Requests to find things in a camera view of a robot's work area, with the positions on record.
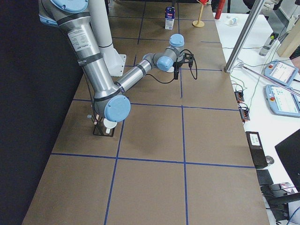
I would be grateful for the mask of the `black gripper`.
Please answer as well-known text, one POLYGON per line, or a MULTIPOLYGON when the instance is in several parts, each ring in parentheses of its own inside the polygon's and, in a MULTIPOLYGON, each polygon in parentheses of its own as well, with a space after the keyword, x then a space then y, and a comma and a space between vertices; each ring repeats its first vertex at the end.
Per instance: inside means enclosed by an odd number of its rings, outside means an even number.
POLYGON ((178 80, 180 67, 181 67, 181 64, 179 62, 175 62, 173 64, 173 68, 174 68, 173 78, 174 78, 174 80, 178 80))

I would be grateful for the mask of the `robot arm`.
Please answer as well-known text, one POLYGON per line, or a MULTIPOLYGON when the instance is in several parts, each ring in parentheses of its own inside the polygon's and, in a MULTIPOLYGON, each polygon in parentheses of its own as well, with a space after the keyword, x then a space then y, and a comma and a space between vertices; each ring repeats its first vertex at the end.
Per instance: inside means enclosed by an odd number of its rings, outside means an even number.
POLYGON ((125 55, 113 46, 103 0, 40 0, 38 4, 41 23, 59 28, 68 38, 95 92, 94 111, 108 121, 120 122, 129 115, 131 104, 123 94, 150 70, 168 71, 183 59, 184 37, 173 34, 164 52, 146 54, 123 73, 125 55))

